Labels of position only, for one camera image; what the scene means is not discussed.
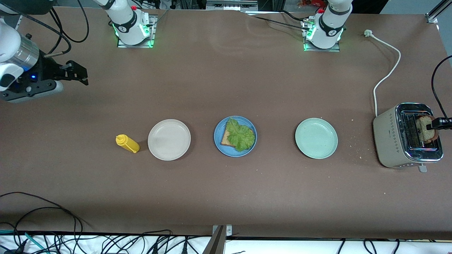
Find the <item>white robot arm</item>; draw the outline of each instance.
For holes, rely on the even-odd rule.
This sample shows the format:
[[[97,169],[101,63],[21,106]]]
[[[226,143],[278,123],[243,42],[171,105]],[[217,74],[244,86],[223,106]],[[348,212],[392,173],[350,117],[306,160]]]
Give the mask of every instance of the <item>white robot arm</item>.
[[[328,0],[324,13],[312,17],[315,27],[306,38],[318,48],[327,49],[335,45],[344,30],[344,24],[352,12],[353,0]]]
[[[0,0],[0,15],[45,14],[52,8],[52,1]],[[108,13],[122,43],[136,45],[150,36],[148,13],[131,7],[127,0],[94,1]],[[30,38],[19,34],[0,17],[0,99],[22,102],[58,93],[63,90],[59,80],[78,80],[88,85],[84,67],[74,61],[57,64]]]
[[[132,8],[127,0],[93,0],[113,22],[116,35],[127,45],[136,45],[149,37],[149,14]]]

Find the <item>plate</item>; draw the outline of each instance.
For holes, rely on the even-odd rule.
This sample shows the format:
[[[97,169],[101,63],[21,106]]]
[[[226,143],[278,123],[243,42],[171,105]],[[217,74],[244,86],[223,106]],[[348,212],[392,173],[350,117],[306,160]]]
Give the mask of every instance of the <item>plate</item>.
[[[254,132],[254,135],[256,136],[256,140],[254,141],[254,144],[251,148],[239,152],[232,146],[221,145],[221,141],[223,139],[223,135],[225,134],[225,130],[226,130],[226,123],[229,120],[229,118],[233,118],[233,119],[237,120],[240,125],[248,126]],[[250,120],[246,119],[245,117],[240,117],[240,116],[226,117],[223,120],[221,120],[218,123],[217,127],[215,128],[215,131],[213,133],[213,140],[214,140],[215,145],[217,146],[218,150],[220,150],[220,152],[222,152],[223,154],[225,154],[229,157],[242,157],[242,156],[247,155],[249,152],[251,152],[251,150],[256,146],[257,131],[256,131],[256,128],[254,127],[254,125],[252,124],[252,122]]]
[[[309,118],[298,125],[295,131],[295,142],[306,156],[325,159],[336,151],[338,135],[327,121]]]
[[[175,119],[156,124],[147,138],[149,151],[160,160],[175,160],[187,152],[191,135],[188,127]]]

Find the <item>brown table surface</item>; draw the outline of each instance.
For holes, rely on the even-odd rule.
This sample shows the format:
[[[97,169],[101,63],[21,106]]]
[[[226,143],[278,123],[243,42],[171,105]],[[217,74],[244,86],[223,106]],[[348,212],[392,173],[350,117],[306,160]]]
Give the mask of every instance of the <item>brown table surface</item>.
[[[82,38],[81,11],[57,11],[65,31]],[[237,11],[171,10],[153,49],[119,49],[106,13],[86,12],[88,40],[55,59],[86,67],[89,86],[65,81],[61,94],[0,102],[0,193],[51,199],[93,232],[208,234],[213,224],[232,224],[240,236],[452,237],[452,132],[441,132],[445,156],[426,174],[384,168],[372,135],[372,89],[397,54],[362,36],[365,29],[402,52],[377,91],[379,112],[419,102],[440,116],[430,78],[446,52],[436,25],[422,15],[353,14],[341,52],[322,53],[304,52],[297,29]],[[267,17],[296,24],[281,14]],[[26,19],[20,27],[45,51],[56,41]],[[436,76],[447,112],[451,75],[445,64]],[[212,138],[231,115],[250,119],[259,135],[241,158],[220,153]],[[337,151],[324,160],[306,157],[295,144],[297,125],[312,117],[330,122],[339,136]],[[184,122],[192,135],[188,152],[169,162],[156,159],[146,141],[168,118]],[[139,153],[115,144],[122,133],[140,141]],[[42,205],[3,198],[1,219]],[[71,231],[72,220],[41,212],[19,229]]]

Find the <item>toast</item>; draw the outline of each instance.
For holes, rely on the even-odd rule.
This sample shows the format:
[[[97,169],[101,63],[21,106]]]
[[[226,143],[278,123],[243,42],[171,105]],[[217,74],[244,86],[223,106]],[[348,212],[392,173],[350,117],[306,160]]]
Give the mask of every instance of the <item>toast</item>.
[[[225,130],[225,133],[223,134],[223,139],[221,140],[221,145],[222,146],[232,146],[235,147],[234,145],[231,144],[231,142],[229,142],[229,140],[227,139],[227,137],[229,136],[229,132],[227,130]]]
[[[420,130],[419,138],[425,143],[431,143],[439,136],[438,130],[427,130],[427,125],[432,124],[435,118],[432,116],[421,116],[416,120],[416,127]]]

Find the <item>mustard bottle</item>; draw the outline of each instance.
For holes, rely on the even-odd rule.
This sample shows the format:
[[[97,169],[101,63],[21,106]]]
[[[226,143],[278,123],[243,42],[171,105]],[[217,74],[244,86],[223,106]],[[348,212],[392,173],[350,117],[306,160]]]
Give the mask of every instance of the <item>mustard bottle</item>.
[[[132,153],[137,153],[140,150],[140,145],[124,134],[116,136],[116,144]]]

